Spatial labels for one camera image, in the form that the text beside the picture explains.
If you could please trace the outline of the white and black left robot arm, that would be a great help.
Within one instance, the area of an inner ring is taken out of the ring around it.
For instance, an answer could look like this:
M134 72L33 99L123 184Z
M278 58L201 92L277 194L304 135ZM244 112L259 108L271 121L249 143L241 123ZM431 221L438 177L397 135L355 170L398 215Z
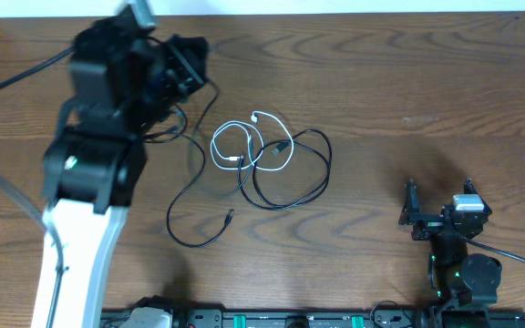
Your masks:
M99 324L108 271L147 163L150 130L207 80L205 38L97 21L73 42L75 94L43 157L46 227L35 327Z

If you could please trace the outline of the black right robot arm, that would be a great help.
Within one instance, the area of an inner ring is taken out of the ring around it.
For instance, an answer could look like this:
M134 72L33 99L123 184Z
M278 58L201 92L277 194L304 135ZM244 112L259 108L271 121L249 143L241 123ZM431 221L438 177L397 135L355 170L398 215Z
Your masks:
M500 261L481 253L470 253L467 240L483 232L491 209L478 195L472 181L453 196L439 214L421 211L417 186L405 185L406 197L398 223L412 228L414 241L430 243L428 280L437 292L437 302L415 312L416 327L490 327L489 306L498 300Z

